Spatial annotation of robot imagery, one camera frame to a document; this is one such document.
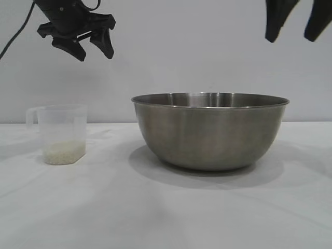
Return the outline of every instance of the stainless steel bowl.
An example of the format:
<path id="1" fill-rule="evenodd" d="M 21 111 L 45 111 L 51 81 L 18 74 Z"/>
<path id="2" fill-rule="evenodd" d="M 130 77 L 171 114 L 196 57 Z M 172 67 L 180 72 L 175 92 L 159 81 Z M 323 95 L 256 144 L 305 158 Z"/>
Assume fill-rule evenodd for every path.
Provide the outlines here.
<path id="1" fill-rule="evenodd" d="M 289 100 L 242 93 L 136 96 L 139 126 L 161 160 L 195 170 L 250 165 L 273 143 Z"/>

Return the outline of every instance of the cable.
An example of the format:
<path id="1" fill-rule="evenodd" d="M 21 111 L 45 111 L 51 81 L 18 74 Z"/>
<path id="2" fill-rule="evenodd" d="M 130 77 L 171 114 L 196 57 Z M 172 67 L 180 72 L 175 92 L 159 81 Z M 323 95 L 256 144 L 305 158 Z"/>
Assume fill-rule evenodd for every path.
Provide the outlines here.
<path id="1" fill-rule="evenodd" d="M 94 11 L 94 10 L 96 10 L 96 9 L 99 8 L 101 1 L 102 1 L 102 0 L 98 0 L 97 6 L 96 6 L 95 8 L 89 8 L 88 6 L 86 6 L 86 5 L 82 2 L 82 0 L 80 0 L 79 3 L 81 4 L 81 6 L 82 6 L 84 9 L 86 9 L 86 10 L 88 10 L 88 11 Z"/>
<path id="2" fill-rule="evenodd" d="M 35 7 L 35 2 L 32 3 L 31 8 L 29 13 L 27 14 L 26 20 L 23 23 L 23 25 L 21 26 L 21 28 L 16 32 L 16 34 L 9 40 L 9 42 L 7 43 L 7 45 L 5 46 L 4 50 L 2 50 L 2 52 L 0 53 L 0 60 L 2 59 L 2 57 L 5 55 L 6 51 L 8 50 L 9 46 L 12 44 L 12 42 L 19 36 L 19 34 L 23 31 L 23 29 L 25 28 L 25 26 L 27 25 L 27 22 L 30 19 L 30 16 L 32 14 L 33 8 Z"/>

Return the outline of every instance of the measuring cup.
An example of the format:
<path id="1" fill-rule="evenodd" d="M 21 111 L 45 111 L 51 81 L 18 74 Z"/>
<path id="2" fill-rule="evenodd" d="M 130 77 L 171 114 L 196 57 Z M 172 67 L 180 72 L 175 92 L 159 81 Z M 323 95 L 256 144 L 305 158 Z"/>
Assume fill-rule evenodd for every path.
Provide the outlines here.
<path id="1" fill-rule="evenodd" d="M 72 164 L 86 152 L 87 107 L 85 105 L 50 105 L 26 111 L 26 125 L 31 127 L 37 114 L 44 162 Z"/>

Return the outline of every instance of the white table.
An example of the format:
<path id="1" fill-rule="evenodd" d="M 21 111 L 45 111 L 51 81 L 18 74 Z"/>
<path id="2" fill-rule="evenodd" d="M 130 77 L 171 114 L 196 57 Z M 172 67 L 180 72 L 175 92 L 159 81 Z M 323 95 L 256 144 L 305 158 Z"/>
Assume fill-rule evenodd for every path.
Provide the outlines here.
<path id="1" fill-rule="evenodd" d="M 331 249 L 332 123 L 283 123 L 242 171 L 163 165 L 137 124 L 91 124 L 76 164 L 42 163 L 37 128 L 0 125 L 1 249 Z"/>

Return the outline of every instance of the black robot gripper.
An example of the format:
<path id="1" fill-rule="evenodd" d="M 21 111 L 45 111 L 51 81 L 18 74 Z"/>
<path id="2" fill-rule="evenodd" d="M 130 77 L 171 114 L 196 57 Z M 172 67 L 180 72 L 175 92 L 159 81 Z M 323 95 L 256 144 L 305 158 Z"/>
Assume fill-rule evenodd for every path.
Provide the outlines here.
<path id="1" fill-rule="evenodd" d="M 52 45 L 84 61 L 86 52 L 79 43 L 90 38 L 108 59 L 114 55 L 109 30 L 115 27 L 111 14 L 91 13 L 81 0 L 34 0 L 50 22 L 39 26 L 42 38 L 53 37 Z"/>
<path id="2" fill-rule="evenodd" d="M 297 5 L 299 0 L 266 0 L 267 24 L 266 39 L 274 42 L 287 17 Z M 332 1 L 314 0 L 307 27 L 305 38 L 311 42 L 316 41 L 320 34 L 332 21 Z"/>

